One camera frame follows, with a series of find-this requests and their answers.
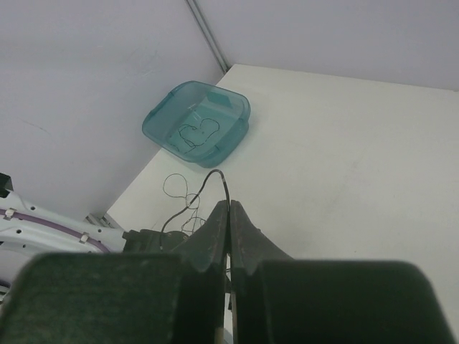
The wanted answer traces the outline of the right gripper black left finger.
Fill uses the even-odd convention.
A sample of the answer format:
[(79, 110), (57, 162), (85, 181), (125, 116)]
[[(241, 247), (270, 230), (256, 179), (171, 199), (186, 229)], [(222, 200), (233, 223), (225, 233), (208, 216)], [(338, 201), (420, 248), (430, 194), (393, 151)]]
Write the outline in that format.
[(227, 202), (219, 201), (206, 222), (171, 252), (199, 273), (209, 269), (221, 272), (227, 267), (227, 220)]

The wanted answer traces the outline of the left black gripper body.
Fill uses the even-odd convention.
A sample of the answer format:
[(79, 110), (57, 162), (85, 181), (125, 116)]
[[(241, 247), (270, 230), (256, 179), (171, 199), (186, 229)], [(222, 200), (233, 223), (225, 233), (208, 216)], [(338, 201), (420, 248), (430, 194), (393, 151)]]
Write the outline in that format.
[(185, 242), (189, 235), (182, 231), (162, 233), (150, 229), (127, 231), (123, 233), (125, 245), (123, 253), (162, 253), (170, 252)]

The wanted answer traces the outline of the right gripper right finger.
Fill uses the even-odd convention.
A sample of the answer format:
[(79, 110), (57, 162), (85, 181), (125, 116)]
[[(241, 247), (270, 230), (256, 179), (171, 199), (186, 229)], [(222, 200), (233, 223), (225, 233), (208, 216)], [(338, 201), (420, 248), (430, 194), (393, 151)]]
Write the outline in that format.
[(250, 278), (266, 267), (294, 261), (253, 224), (239, 201), (231, 201), (229, 232), (233, 278)]

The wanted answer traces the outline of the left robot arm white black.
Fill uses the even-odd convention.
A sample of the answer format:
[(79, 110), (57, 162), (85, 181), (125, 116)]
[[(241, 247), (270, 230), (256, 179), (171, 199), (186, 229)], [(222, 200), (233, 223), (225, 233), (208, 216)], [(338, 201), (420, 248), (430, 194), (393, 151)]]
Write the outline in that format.
[(182, 231), (126, 231), (76, 221), (25, 201), (12, 179), (1, 174), (1, 251), (26, 258), (50, 252), (170, 252), (189, 239)]

